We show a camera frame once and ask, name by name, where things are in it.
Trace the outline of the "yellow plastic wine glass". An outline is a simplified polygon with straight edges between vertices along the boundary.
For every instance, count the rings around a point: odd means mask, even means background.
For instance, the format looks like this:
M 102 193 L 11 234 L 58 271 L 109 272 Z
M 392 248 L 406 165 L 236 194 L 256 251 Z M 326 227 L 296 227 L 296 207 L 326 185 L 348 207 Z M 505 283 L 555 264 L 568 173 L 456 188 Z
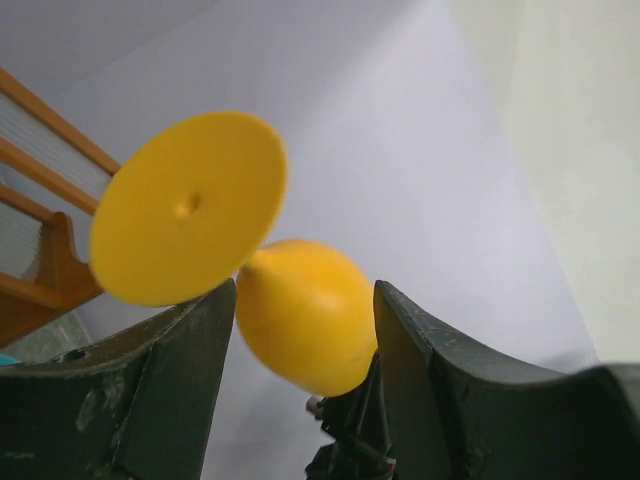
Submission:
M 270 241 L 286 196 L 278 133 L 244 112 L 183 120 L 115 174 L 93 216 L 89 265 L 122 302 L 161 307 L 236 286 L 252 354 L 319 396 L 365 379 L 377 348 L 373 287 L 345 254 L 306 239 Z

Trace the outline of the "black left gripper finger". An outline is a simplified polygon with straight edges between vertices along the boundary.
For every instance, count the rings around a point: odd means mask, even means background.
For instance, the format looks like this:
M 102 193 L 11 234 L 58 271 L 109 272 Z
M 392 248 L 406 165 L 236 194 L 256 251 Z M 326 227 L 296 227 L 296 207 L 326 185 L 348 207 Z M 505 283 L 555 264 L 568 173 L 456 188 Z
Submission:
M 1 370 L 5 479 L 197 479 L 236 288 L 45 363 Z

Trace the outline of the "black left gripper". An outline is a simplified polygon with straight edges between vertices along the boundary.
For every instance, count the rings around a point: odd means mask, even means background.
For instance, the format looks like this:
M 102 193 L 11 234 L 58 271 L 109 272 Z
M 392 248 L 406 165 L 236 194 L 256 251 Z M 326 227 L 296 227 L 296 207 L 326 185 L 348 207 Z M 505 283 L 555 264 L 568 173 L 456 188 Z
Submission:
M 526 363 L 386 281 L 375 285 L 374 310 L 379 355 L 365 380 L 306 403 L 333 438 L 308 479 L 393 479 L 396 461 L 402 479 L 638 477 L 637 365 L 566 374 Z

